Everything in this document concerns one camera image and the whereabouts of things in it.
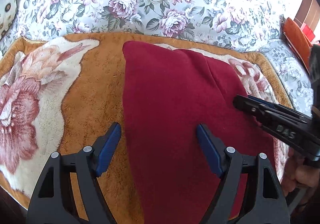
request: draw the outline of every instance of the brown blanket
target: brown blanket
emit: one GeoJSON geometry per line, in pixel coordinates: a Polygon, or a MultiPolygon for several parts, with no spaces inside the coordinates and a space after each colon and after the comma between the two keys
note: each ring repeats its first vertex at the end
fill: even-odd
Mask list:
{"type": "MultiPolygon", "coordinates": [[[[282,105],[292,107],[272,66],[262,54],[257,52],[237,53],[200,43],[130,33],[70,34],[66,36],[66,39],[72,43],[66,42],[64,38],[56,38],[43,46],[43,42],[18,39],[0,62],[0,76],[7,82],[10,80],[17,81],[17,76],[12,76],[13,71],[15,75],[19,74],[21,77],[27,78],[31,77],[28,75],[33,69],[32,66],[37,69],[50,66],[50,75],[39,79],[41,82],[39,90],[37,90],[39,115],[46,113],[46,111],[50,114],[51,109],[56,112],[54,110],[56,108],[51,108],[48,104],[52,101],[52,97],[55,99],[55,96],[60,93],[65,95],[58,107],[62,114],[62,136],[57,139],[57,147],[53,150],[54,146],[49,147],[47,145],[51,140],[42,145],[44,142],[41,141],[42,139],[46,140],[46,136],[39,133],[44,131],[42,121],[45,121],[45,119],[36,117],[34,121],[30,122],[29,126],[34,127],[36,131],[35,141],[33,141],[34,146],[28,150],[30,156],[28,158],[20,156],[19,162],[13,167],[11,164],[7,164],[11,166],[0,168],[4,173],[0,172],[0,185],[25,208],[28,208],[29,196],[32,193],[35,185],[33,182],[35,181],[30,181],[26,172],[21,171],[20,173],[22,164],[29,163],[28,165],[31,165],[30,163],[38,160],[37,163],[43,166],[48,155],[56,149],[61,154],[76,153],[82,147],[91,145],[98,136],[104,134],[113,121],[123,125],[122,92],[125,60],[122,54],[122,45],[126,41],[144,41],[153,44],[166,43],[177,48],[201,49],[221,55],[221,57],[230,55],[234,57],[234,68],[238,68],[240,64],[244,70],[248,69],[248,66],[252,66],[248,65],[249,63],[257,64],[262,74],[255,70],[256,75],[254,77],[256,78],[258,75],[256,83],[259,84],[266,78],[264,82],[268,84],[269,90],[273,91],[272,95],[276,97],[276,100],[282,105]],[[47,60],[39,59],[35,53],[40,51],[49,53],[48,57],[50,59],[55,56],[55,64],[53,65],[54,62],[52,61],[49,63],[47,60]],[[71,71],[71,68],[77,68],[77,64],[80,64],[80,70],[71,71]]],[[[75,174],[72,174],[71,178],[79,215],[86,218],[75,174]]],[[[99,178],[99,184],[118,223],[143,223],[143,212],[128,163],[124,132],[108,171],[99,178]]]]}

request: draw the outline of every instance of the maroon fabric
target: maroon fabric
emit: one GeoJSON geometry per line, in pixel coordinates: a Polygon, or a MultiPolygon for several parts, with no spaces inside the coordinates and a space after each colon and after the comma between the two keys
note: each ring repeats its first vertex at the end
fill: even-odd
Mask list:
{"type": "MultiPolygon", "coordinates": [[[[145,224],[198,224],[207,210],[219,179],[197,142],[200,123],[226,146],[247,155],[264,152],[274,164],[272,137],[232,105],[246,92],[230,65],[143,42],[126,42],[123,53],[124,131],[145,224]]],[[[243,175],[231,217],[245,181],[243,175]]]]}

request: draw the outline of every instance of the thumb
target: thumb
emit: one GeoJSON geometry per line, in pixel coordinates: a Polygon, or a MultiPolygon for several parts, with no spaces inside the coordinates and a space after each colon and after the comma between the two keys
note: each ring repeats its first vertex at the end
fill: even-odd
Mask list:
{"type": "Polygon", "coordinates": [[[309,187],[316,187],[319,182],[320,169],[308,166],[299,165],[296,169],[296,180],[309,187]]]}

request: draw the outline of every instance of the red object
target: red object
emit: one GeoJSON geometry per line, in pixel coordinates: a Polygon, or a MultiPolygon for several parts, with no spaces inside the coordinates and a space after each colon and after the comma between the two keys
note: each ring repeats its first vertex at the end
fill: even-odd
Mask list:
{"type": "MultiPolygon", "coordinates": [[[[264,152],[274,165],[273,139],[232,101],[246,92],[225,62],[190,50],[129,41],[123,93],[130,168],[145,224],[198,224],[220,179],[210,172],[196,138],[205,123],[242,154],[264,152]]],[[[242,175],[234,209],[240,209],[242,175]]]]}
{"type": "Polygon", "coordinates": [[[313,31],[310,29],[309,26],[307,26],[305,23],[301,26],[301,31],[306,35],[306,37],[309,39],[309,41],[312,41],[316,36],[313,33],[313,31]]]}

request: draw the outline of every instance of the floral blanket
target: floral blanket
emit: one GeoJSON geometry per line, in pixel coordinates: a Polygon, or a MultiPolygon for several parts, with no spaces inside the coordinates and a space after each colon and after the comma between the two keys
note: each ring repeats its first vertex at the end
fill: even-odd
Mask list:
{"type": "MultiPolygon", "coordinates": [[[[49,41],[89,32],[131,32],[265,53],[266,44],[280,39],[288,5],[287,0],[17,0],[17,14],[0,41],[0,53],[20,36],[49,41]]],[[[278,73],[287,74],[282,80],[294,108],[310,114],[310,82],[295,57],[289,66],[272,51],[268,58],[278,73]]]]}

